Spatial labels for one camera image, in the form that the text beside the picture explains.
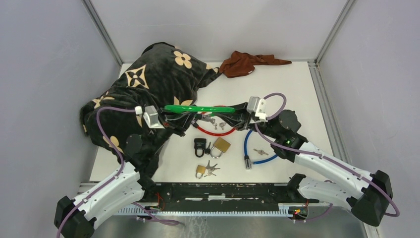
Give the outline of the red cable lock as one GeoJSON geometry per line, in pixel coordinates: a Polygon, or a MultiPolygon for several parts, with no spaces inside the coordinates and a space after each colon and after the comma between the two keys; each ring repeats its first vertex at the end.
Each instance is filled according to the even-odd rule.
{"type": "Polygon", "coordinates": [[[192,122],[192,126],[194,128],[196,128],[198,131],[200,131],[200,132],[202,132],[206,135],[215,136],[215,137],[228,136],[228,135],[230,135],[230,134],[232,134],[236,131],[235,128],[227,128],[227,124],[226,124],[226,127],[224,128],[224,130],[221,130],[219,128],[219,122],[216,122],[216,121],[215,122],[217,123],[217,130],[214,129],[214,127],[212,126],[212,124],[210,122],[209,123],[211,124],[213,129],[212,130],[206,129],[206,128],[200,126],[199,123],[198,123],[198,121],[202,121],[201,119],[204,115],[206,115],[207,117],[212,117],[212,118],[215,119],[215,115],[211,112],[199,112],[197,114],[197,118],[192,122]]]}

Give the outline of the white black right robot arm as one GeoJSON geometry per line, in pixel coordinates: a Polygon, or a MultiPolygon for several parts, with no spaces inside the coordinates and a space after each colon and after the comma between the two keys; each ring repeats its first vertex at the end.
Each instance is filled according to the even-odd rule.
{"type": "Polygon", "coordinates": [[[259,120],[255,112],[247,110],[248,103],[236,105],[234,112],[217,113],[217,116],[234,129],[252,130],[270,143],[275,154],[284,160],[307,167],[325,178],[327,182],[294,175],[286,196],[292,202],[303,198],[325,201],[351,212],[370,226],[380,225],[389,206],[395,206],[390,177],[377,170],[371,173],[353,167],[324,152],[306,137],[300,135],[301,127],[295,111],[282,110],[266,120],[259,120]]]}

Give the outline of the green cable lock keys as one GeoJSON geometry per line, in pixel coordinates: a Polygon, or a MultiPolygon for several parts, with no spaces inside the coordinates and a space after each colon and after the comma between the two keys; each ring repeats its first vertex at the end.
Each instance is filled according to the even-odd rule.
{"type": "Polygon", "coordinates": [[[205,122],[210,122],[212,126],[214,127],[214,129],[217,130],[217,123],[215,122],[214,118],[207,117],[206,115],[204,115],[201,120],[205,122]]]}

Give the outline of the small brass padlock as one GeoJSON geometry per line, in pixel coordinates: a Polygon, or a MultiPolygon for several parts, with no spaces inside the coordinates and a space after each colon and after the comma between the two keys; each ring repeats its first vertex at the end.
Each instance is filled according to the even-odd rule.
{"type": "Polygon", "coordinates": [[[204,174],[206,173],[206,170],[207,169],[206,169],[205,166],[197,165],[195,178],[201,179],[204,176],[204,174]]]}

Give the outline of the blue cable lock keys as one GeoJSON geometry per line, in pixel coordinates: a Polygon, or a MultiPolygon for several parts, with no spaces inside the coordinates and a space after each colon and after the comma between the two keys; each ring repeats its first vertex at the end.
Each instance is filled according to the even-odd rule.
{"type": "Polygon", "coordinates": [[[262,149],[253,149],[255,152],[257,152],[259,155],[268,155],[268,153],[267,152],[265,152],[264,150],[262,150],[262,149]]]}

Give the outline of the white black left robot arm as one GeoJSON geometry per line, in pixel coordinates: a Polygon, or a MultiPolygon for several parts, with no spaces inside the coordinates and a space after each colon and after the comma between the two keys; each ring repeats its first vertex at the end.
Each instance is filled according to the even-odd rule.
{"type": "Polygon", "coordinates": [[[93,127],[104,137],[120,160],[119,168],[97,185],[73,199],[63,197],[57,204],[54,224],[56,237],[90,238],[95,229],[114,213],[142,199],[149,202],[156,195],[152,176],[158,169],[159,155],[172,134],[185,135],[194,113],[172,110],[171,105],[156,109],[154,106],[133,109],[100,107],[91,112],[93,127]],[[101,123],[104,111],[142,116],[149,129],[156,129],[150,138],[129,130],[123,150],[105,133],[101,123]]]}

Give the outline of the black padlock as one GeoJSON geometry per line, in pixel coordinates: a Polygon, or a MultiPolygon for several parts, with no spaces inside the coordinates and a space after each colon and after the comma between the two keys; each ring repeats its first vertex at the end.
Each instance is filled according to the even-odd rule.
{"type": "Polygon", "coordinates": [[[194,151],[197,158],[201,158],[205,154],[207,147],[207,140],[205,138],[194,139],[194,151]]]}

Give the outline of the green cable lock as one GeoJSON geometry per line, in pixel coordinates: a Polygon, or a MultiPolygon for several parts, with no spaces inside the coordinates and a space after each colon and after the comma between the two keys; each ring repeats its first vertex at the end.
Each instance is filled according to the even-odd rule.
{"type": "Polygon", "coordinates": [[[166,105],[163,108],[193,112],[194,115],[199,112],[211,112],[211,113],[228,113],[229,107],[210,107],[210,106],[182,106],[182,105],[166,105]]]}

